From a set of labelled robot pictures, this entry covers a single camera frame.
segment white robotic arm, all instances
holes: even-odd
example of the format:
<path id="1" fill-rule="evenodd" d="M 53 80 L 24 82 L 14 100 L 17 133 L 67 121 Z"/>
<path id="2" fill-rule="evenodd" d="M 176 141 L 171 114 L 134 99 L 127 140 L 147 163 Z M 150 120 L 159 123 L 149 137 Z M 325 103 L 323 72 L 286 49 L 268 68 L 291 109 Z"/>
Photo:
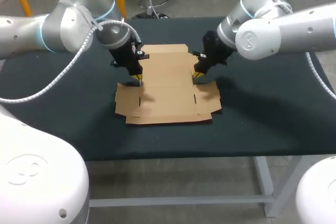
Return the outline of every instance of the white robotic arm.
<path id="1" fill-rule="evenodd" d="M 251 19 L 236 35 L 238 52 L 250 60 L 277 53 L 336 49 L 336 3 L 275 19 Z"/>

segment stool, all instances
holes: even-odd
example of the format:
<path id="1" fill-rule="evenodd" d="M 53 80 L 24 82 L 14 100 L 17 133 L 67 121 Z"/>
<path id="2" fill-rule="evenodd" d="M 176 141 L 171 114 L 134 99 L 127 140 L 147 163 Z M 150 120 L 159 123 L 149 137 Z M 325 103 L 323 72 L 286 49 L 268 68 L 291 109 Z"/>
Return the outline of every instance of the stool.
<path id="1" fill-rule="evenodd" d="M 163 4 L 165 4 L 168 0 L 161 0 L 161 2 L 159 2 L 160 0 L 152 0 L 152 4 L 153 7 L 158 7 L 161 6 Z M 149 0 L 140 0 L 139 2 L 139 6 L 142 8 L 146 8 L 146 12 L 144 13 L 139 13 L 135 16 L 135 18 L 156 18 L 152 7 L 150 6 Z M 158 17 L 159 18 L 169 18 L 167 15 L 163 14 L 163 13 L 158 13 Z"/>

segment table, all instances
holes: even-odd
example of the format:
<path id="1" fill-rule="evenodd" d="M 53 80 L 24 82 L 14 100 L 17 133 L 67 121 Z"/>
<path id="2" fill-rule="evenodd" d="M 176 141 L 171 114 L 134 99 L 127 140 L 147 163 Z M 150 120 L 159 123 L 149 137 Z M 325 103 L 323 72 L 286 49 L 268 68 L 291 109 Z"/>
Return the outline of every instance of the table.
<path id="1" fill-rule="evenodd" d="M 223 18 L 129 20 L 145 44 L 185 43 L 202 50 L 202 36 Z M 49 83 L 70 54 L 34 53 L 6 61 L 0 96 L 21 98 Z M 72 144 L 84 160 L 254 156 L 263 195 L 92 200 L 92 207 L 265 202 L 266 216 L 279 214 L 311 165 L 312 154 L 336 153 L 335 101 L 311 73 L 304 54 L 248 61 L 233 55 L 228 66 L 212 68 L 202 81 L 216 80 L 222 113 L 212 122 L 126 125 L 114 114 L 117 82 L 130 81 L 124 69 L 95 41 L 52 90 L 25 104 L 4 107 L 21 121 Z M 312 61 L 330 86 L 315 54 Z M 266 159 L 296 155 L 273 189 Z"/>

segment cardboard box flap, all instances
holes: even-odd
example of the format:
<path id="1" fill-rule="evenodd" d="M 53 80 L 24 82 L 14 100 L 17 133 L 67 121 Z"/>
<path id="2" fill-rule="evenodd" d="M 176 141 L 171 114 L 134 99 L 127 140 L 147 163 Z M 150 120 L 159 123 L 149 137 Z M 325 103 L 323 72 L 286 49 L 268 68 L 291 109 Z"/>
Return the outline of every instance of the cardboard box flap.
<path id="1" fill-rule="evenodd" d="M 136 118 L 127 116 L 126 123 L 129 124 L 159 124 L 159 123 L 185 123 L 201 122 L 211 120 L 211 114 L 185 115 L 185 116 L 163 116 L 158 118 Z"/>
<path id="2" fill-rule="evenodd" d="M 222 109 L 221 95 L 216 82 L 194 85 L 197 114 L 212 113 Z"/>
<path id="3" fill-rule="evenodd" d="M 164 45 L 144 45 L 141 50 L 146 54 L 153 54 L 159 52 L 188 52 L 186 44 L 164 44 Z"/>
<path id="4" fill-rule="evenodd" d="M 118 89 L 115 94 L 116 114 L 131 115 L 139 107 L 139 87 L 127 87 L 118 83 Z"/>

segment robotic arm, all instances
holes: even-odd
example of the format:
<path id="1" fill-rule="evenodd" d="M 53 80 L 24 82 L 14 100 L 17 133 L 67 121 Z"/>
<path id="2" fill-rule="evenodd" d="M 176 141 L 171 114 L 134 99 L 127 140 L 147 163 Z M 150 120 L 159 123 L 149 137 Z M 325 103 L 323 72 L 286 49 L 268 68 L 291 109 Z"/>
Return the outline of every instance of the robotic arm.
<path id="1" fill-rule="evenodd" d="M 203 53 L 194 52 L 199 59 L 195 64 L 194 77 L 206 74 L 211 66 L 226 64 L 226 59 L 235 51 L 236 34 L 242 24 L 254 18 L 273 19 L 286 14 L 283 6 L 291 10 L 288 0 L 240 0 L 234 9 L 217 27 L 203 37 Z"/>
<path id="2" fill-rule="evenodd" d="M 96 36 L 113 55 L 112 65 L 127 68 L 131 76 L 141 80 L 142 67 L 138 62 L 144 57 L 144 52 L 139 50 L 141 43 L 133 39 L 131 30 L 123 25 L 114 0 L 60 0 L 49 15 L 0 17 L 0 59 L 39 50 L 76 53 L 92 29 L 92 22 L 97 25 L 106 20 L 115 20 L 115 23 L 97 30 Z M 84 50 L 91 43 L 92 37 Z"/>
<path id="3" fill-rule="evenodd" d="M 194 77 L 206 74 L 217 63 L 226 64 L 234 51 L 258 60 L 277 53 L 336 49 L 335 39 L 336 3 L 293 13 L 288 0 L 240 0 L 217 32 L 204 35 L 203 53 L 194 52 L 199 58 Z M 336 99 L 330 90 L 328 93 Z"/>
<path id="4" fill-rule="evenodd" d="M 238 52 L 250 60 L 276 53 L 336 49 L 336 3 L 275 19 L 252 19 L 236 35 Z"/>

